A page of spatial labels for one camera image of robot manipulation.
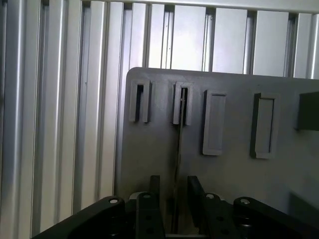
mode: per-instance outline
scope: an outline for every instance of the bolt hole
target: bolt hole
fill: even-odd
[[[146,229],[146,233],[147,234],[153,234],[154,233],[154,229],[153,228],[147,228]]]
[[[221,233],[223,233],[224,235],[228,235],[229,234],[229,230],[227,229],[222,229]]]
[[[117,199],[115,199],[115,198],[109,200],[110,203],[117,203],[118,201],[119,201],[119,200],[117,200]]]

